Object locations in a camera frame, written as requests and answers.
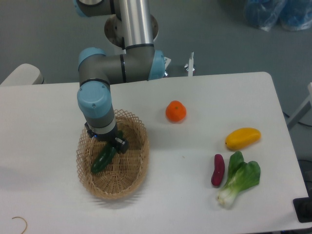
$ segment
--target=orange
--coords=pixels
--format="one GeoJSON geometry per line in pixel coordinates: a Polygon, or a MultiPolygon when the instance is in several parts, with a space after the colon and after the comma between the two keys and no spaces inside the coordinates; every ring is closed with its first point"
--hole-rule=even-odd
{"type": "Polygon", "coordinates": [[[186,117],[186,108],[179,101],[172,101],[167,106],[166,117],[172,122],[178,122],[186,117]]]}

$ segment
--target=green cucumber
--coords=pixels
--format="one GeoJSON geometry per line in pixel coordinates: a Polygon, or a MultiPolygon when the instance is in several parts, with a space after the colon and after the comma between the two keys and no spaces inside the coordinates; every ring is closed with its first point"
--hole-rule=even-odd
{"type": "MultiPolygon", "coordinates": [[[[118,131],[117,137],[122,138],[123,132],[118,131]]],[[[96,174],[103,171],[108,164],[110,164],[117,153],[117,150],[110,142],[108,142],[101,152],[98,154],[97,158],[91,166],[91,172],[96,174]]]]}

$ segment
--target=blue plastic bag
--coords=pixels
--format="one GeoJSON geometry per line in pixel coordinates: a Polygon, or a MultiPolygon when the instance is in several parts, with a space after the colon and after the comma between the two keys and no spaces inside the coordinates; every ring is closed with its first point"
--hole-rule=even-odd
{"type": "Polygon", "coordinates": [[[247,0],[244,16],[254,27],[269,31],[277,22],[287,0],[247,0]]]}
{"type": "Polygon", "coordinates": [[[282,27],[290,31],[312,26],[312,0],[288,0],[280,14],[282,27]]]}

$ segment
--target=green leaf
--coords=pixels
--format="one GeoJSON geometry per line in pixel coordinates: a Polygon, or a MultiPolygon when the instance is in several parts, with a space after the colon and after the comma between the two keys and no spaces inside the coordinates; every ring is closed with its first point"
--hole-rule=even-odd
{"type": "Polygon", "coordinates": [[[223,187],[226,187],[229,184],[229,182],[234,177],[237,170],[244,164],[246,163],[244,162],[244,157],[243,157],[242,152],[237,151],[233,155],[231,155],[229,167],[228,167],[228,178],[223,187]]]}
{"type": "Polygon", "coordinates": [[[241,166],[232,178],[232,186],[240,192],[258,185],[260,182],[260,166],[255,161],[241,166]]]}

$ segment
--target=metal bolt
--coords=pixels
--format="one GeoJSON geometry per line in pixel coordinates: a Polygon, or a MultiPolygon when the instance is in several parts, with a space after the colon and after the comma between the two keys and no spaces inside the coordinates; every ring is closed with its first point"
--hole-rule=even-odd
{"type": "Polygon", "coordinates": [[[189,72],[189,64],[188,63],[186,63],[185,65],[184,65],[184,71],[186,72],[186,73],[188,73],[189,72]]]}

